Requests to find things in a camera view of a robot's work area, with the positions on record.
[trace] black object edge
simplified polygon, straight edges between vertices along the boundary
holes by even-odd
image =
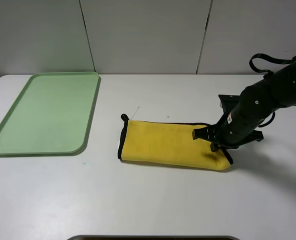
[[[119,149],[118,149],[118,159],[121,159],[121,155],[122,155],[122,149],[124,146],[124,142],[126,140],[126,135],[127,135],[127,129],[128,129],[128,121],[129,118],[126,114],[122,114],[121,115],[121,119],[124,121],[124,126],[123,129],[121,131],[121,136],[120,136],[120,144],[119,144]],[[154,124],[182,124],[182,125],[205,125],[205,126],[210,126],[210,124],[207,123],[201,123],[201,122],[195,122],[195,123],[182,123],[182,122],[152,122],[152,121],[147,121],[147,123],[154,123]],[[224,148],[221,148],[224,156],[227,158],[228,162],[230,163],[230,165],[233,164],[233,159],[230,156],[230,154],[228,153],[228,151]]]

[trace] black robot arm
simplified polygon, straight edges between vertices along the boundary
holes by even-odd
[[[261,58],[276,64],[289,64],[273,73],[270,70],[257,69],[252,60]],[[239,146],[263,139],[262,132],[254,130],[267,124],[262,122],[279,108],[296,105],[296,56],[292,60],[272,58],[259,53],[254,55],[250,67],[257,73],[267,73],[263,80],[248,86],[240,96],[219,95],[223,115],[215,125],[195,129],[193,139],[211,142],[211,150],[220,148],[236,149]]]

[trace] yellow towel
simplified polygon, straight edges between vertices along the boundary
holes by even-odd
[[[118,158],[125,161],[151,162],[193,168],[224,170],[232,163],[225,149],[210,150],[210,142],[192,139],[192,131],[205,123],[157,123],[129,120],[121,115]]]

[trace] plastic tray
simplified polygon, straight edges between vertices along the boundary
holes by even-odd
[[[99,75],[30,77],[0,124],[0,156],[72,154],[87,140]]]

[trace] white table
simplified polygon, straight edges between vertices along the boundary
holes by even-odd
[[[0,122],[29,79],[0,79]],[[122,113],[216,123],[218,94],[258,75],[102,75],[88,147],[77,156],[0,158],[0,240],[75,235],[233,236],[296,240],[296,107],[265,139],[230,150],[227,172],[121,163]]]

